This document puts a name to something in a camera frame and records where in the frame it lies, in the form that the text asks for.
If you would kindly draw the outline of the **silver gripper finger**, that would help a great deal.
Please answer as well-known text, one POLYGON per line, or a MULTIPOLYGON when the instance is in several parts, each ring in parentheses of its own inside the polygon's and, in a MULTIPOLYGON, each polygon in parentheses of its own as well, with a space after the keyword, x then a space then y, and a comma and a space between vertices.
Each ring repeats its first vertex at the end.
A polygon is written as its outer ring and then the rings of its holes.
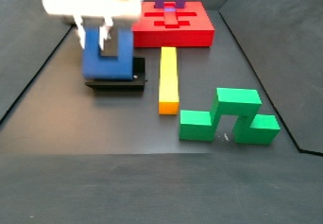
POLYGON ((80 47, 82 49, 84 49, 84 41, 86 41, 86 31, 84 31, 84 27, 83 27, 83 19, 80 15, 74 15, 74 20, 75 20, 75 24, 78 27, 78 35, 80 38, 80 47))
POLYGON ((110 29, 114 27, 114 21, 111 17, 104 17, 104 23, 100 26, 100 39, 99 45, 100 49, 104 49, 104 41, 111 38, 110 36, 110 29))

